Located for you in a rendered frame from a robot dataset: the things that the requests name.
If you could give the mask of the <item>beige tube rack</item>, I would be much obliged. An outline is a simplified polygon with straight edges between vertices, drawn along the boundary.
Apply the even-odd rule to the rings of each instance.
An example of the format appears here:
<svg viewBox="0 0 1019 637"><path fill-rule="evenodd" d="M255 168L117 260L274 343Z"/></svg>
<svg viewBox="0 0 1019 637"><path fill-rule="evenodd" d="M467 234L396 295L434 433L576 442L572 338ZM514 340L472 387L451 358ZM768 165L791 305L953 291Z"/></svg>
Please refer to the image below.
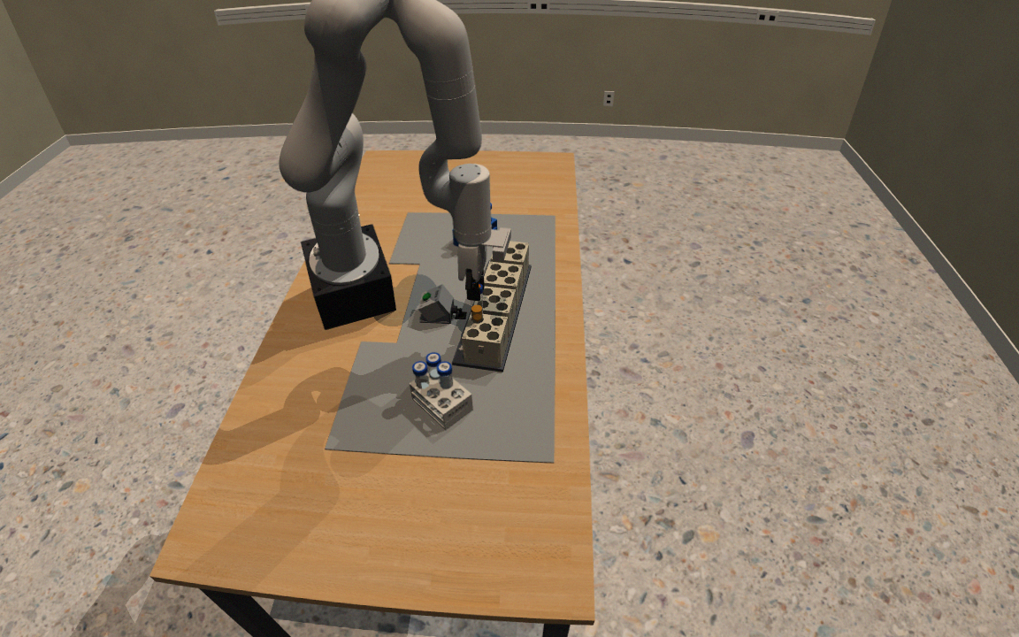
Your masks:
<svg viewBox="0 0 1019 637"><path fill-rule="evenodd" d="M472 396L470 392L466 390L464 386L460 386L453 378L452 388L442 388L440 380L430 379L429 371L428 379L429 386L427 388L418 388L416 380L414 380L411 386L412 400L414 403L419 404L419 406L424 409L430 417L433 417L435 422L440 424L444 430L448 430L450 425L454 425L458 420L464 418L464 416L473 411ZM458 390L462 390L464 394L461 394ZM430 399L427 396L427 392L429 391ZM450 396L453 391L455 394ZM418 394L421 394L424 399ZM438 404L440 406L438 406Z"/></svg>

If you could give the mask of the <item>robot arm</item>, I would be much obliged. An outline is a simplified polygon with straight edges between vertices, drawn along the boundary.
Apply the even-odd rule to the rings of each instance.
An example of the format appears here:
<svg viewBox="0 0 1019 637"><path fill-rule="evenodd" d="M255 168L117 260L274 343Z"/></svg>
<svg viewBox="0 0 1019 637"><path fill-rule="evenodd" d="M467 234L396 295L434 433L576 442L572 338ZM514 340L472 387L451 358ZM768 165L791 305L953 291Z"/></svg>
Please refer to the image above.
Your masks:
<svg viewBox="0 0 1019 637"><path fill-rule="evenodd" d="M504 261L512 238L512 228L492 229L488 169L448 169L448 160L476 156L482 142L468 32L455 12L437 0L312 0L304 32L314 70L279 166L288 185L307 192L317 238L309 266L329 285L355 283L379 264L379 246L363 234L357 214L364 137L353 111L365 77L361 47L383 18L399 25L427 90L436 140L419 161L425 198L452 215L457 241L492 246L493 259Z"/></svg>

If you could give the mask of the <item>beige bucket adapter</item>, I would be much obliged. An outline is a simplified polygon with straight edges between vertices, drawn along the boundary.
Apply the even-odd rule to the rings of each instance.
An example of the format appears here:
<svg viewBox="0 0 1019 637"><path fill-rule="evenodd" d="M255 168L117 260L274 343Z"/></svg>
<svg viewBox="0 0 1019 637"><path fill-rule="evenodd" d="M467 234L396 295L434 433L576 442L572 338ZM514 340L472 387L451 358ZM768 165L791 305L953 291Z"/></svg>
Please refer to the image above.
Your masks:
<svg viewBox="0 0 1019 637"><path fill-rule="evenodd" d="M516 311L523 289L523 266L489 262L484 277L484 285L486 287L515 289Z"/></svg>
<svg viewBox="0 0 1019 637"><path fill-rule="evenodd" d="M523 286L524 286L525 277L527 274L527 267L529 267L529 243L509 242L509 247L507 247L506 257L504 258L504 261L499 261L499 259L493 259L493 254L492 254L492 262L505 263L506 265L522 265Z"/></svg>
<svg viewBox="0 0 1019 637"><path fill-rule="evenodd" d="M464 330L464 362L502 367L507 348L507 316L484 314L473 321L471 315Z"/></svg>
<svg viewBox="0 0 1019 637"><path fill-rule="evenodd" d="M515 289L484 287L484 314L507 316L507 337L515 318Z"/></svg>

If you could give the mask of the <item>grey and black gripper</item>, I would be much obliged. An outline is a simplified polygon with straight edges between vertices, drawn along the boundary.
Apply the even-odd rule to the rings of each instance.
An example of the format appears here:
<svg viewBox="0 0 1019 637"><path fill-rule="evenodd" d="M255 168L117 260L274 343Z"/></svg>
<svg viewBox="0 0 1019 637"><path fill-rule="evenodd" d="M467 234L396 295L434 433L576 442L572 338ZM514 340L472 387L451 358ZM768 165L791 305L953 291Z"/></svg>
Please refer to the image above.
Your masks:
<svg viewBox="0 0 1019 637"><path fill-rule="evenodd" d="M465 290L468 290L468 301L480 301L479 283L485 287L484 267L487 261L487 246L479 243L458 242L458 279L464 281L466 275ZM476 285L471 285L472 282L476 282Z"/></svg>

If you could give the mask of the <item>blue tube rack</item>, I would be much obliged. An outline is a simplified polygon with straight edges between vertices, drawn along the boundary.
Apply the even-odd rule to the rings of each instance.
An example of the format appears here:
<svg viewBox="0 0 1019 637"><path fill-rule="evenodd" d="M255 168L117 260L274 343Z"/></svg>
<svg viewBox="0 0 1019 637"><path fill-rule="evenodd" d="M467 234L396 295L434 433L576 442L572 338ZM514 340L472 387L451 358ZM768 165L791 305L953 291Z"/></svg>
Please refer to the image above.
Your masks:
<svg viewBox="0 0 1019 637"><path fill-rule="evenodd" d="M496 220L496 219L494 219L494 218L492 218L492 223L493 223L493 224L492 224L492 229L493 229L493 230L497 230L497 220ZM455 243L455 246L458 247L458 241L455 241L455 237L454 237L454 234L453 234L453 241L454 241L454 243Z"/></svg>

